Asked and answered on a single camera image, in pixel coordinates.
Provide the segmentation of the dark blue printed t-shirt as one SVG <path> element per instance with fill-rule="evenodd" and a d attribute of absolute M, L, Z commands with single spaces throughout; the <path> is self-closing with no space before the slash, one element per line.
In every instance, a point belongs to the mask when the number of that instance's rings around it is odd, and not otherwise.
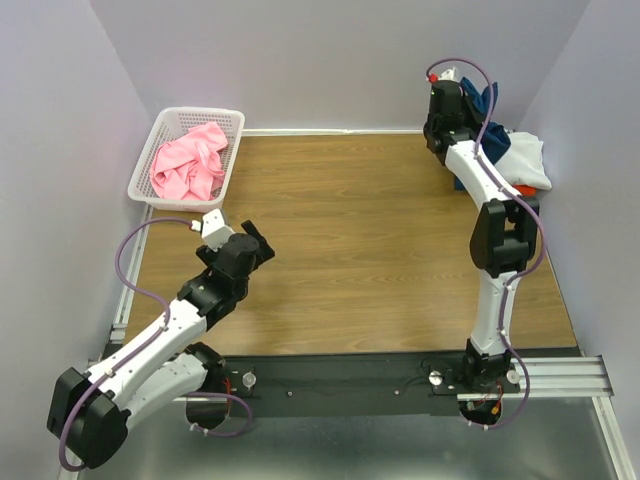
<path fill-rule="evenodd" d="M 482 92 L 479 92 L 467 77 L 460 80 L 460 87 L 469 97 L 474 109 L 481 115 L 480 123 L 482 123 L 488 112 L 489 88 L 485 87 Z M 488 160 L 496 165 L 511 147 L 511 140 L 501 124 L 490 121 L 481 140 L 481 145 Z"/>

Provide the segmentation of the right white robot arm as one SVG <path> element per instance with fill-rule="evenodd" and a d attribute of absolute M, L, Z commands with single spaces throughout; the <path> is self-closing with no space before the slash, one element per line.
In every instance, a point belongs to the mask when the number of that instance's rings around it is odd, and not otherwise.
<path fill-rule="evenodd" d="M 461 182 L 478 209 L 469 241 L 480 272 L 474 329 L 455 379 L 480 392 L 510 370 L 510 324 L 521 273 L 536 252 L 539 203 L 509 186 L 476 144 L 482 115 L 460 84 L 430 79 L 423 133 L 429 150 Z"/>

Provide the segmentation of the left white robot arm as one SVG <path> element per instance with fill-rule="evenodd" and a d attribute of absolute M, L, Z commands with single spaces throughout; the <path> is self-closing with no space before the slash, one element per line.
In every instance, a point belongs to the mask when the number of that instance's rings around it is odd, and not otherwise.
<path fill-rule="evenodd" d="M 56 380 L 46 422 L 58 438 L 58 460 L 68 472 L 95 469 L 124 444 L 130 430 L 179 397 L 248 403 L 231 390 L 225 360 L 196 337 L 229 315 L 248 294 L 250 275 L 275 256 L 249 220 L 234 231 L 214 210 L 188 224 L 203 244 L 205 269 L 188 280 L 162 314 L 130 343 L 85 371 L 69 368 Z"/>

